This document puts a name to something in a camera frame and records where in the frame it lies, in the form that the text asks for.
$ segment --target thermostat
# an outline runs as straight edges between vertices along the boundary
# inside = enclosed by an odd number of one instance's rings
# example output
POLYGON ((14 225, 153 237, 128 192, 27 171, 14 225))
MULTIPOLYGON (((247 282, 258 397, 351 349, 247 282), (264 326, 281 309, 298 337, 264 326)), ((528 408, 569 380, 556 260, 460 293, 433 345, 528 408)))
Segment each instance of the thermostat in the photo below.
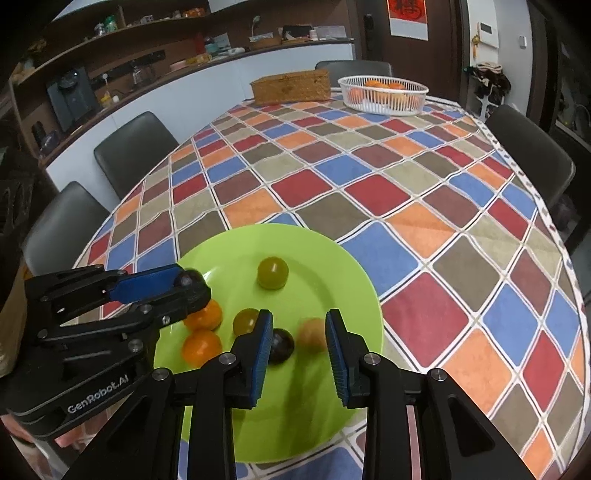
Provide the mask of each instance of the thermostat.
POLYGON ((499 31, 496 28, 484 22, 478 22, 478 33, 480 34, 480 42, 499 48, 499 31))

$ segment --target gray chair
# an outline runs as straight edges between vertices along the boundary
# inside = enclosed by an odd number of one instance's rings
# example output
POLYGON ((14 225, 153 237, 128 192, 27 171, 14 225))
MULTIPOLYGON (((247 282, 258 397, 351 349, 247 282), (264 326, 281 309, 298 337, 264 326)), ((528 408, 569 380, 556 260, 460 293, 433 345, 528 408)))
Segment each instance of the gray chair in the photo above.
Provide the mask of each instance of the gray chair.
POLYGON ((339 79, 351 75, 393 76, 388 62, 375 60, 325 60, 316 64, 316 70, 320 69, 329 71, 331 87, 339 87, 339 79))
POLYGON ((105 138, 95 148, 95 159, 122 199, 177 147, 158 117, 144 112, 105 138))
POLYGON ((22 245, 33 275, 68 270, 109 216, 109 212, 77 181, 51 201, 22 245))
POLYGON ((486 126, 525 172, 546 205, 555 205, 575 174, 569 155, 540 127, 508 105, 497 108, 486 126))

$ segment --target table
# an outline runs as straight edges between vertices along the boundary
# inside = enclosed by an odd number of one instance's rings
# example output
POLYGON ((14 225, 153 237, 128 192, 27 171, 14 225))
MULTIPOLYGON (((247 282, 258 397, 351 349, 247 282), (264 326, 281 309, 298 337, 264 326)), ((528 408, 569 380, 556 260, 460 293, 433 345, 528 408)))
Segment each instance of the table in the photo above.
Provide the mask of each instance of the table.
MULTIPOLYGON (((338 242, 379 296, 385 356, 450 372, 537 478, 565 469, 589 405, 582 297, 547 208, 484 124, 435 101, 406 118, 359 113, 336 93, 238 105, 146 176, 77 265, 146 270, 259 222, 338 242)), ((314 452, 238 477, 358 479, 364 444, 360 414, 314 452)))

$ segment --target checkered tablecloth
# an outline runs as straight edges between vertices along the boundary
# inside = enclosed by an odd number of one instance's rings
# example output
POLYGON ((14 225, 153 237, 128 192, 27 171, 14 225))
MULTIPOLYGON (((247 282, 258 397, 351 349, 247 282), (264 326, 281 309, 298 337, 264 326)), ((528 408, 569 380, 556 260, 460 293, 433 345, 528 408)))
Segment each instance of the checkered tablecloth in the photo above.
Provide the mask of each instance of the checkered tablecloth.
MULTIPOLYGON (((537 478, 565 469, 589 403, 582 297, 544 203, 483 124, 435 102, 407 118, 353 111, 339 95, 239 105, 158 165, 78 265, 146 270, 264 222, 350 252, 382 304, 385 355, 450 372, 537 478)), ((364 444, 361 414, 314 452, 238 464, 238 477, 358 479, 364 444)))

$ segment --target green plate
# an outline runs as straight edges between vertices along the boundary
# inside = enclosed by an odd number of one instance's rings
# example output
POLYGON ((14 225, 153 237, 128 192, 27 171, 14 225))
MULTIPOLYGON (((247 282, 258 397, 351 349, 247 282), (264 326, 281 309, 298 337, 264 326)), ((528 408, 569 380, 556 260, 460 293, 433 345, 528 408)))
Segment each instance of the green plate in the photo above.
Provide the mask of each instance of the green plate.
MULTIPOLYGON (((345 249, 319 233, 281 224, 245 226, 210 238, 178 263, 199 270, 222 306, 216 333, 224 351, 235 338, 234 316, 250 307, 270 310, 274 326, 294 338, 303 319, 324 318, 328 310, 339 308, 347 329, 362 335, 370 351, 382 351, 382 313, 373 285, 345 249), (290 268, 287 284, 277 291, 256 283, 258 264, 271 256, 281 257, 290 268)), ((160 333, 154 366, 174 373, 190 370, 180 354, 189 334, 184 324, 160 333)), ((257 407, 233 411, 236 461, 278 462, 304 453, 330 440, 354 413, 336 395, 328 354, 312 355, 296 345, 285 363, 267 369, 257 407)), ((184 440, 189 426, 187 408, 184 440)))

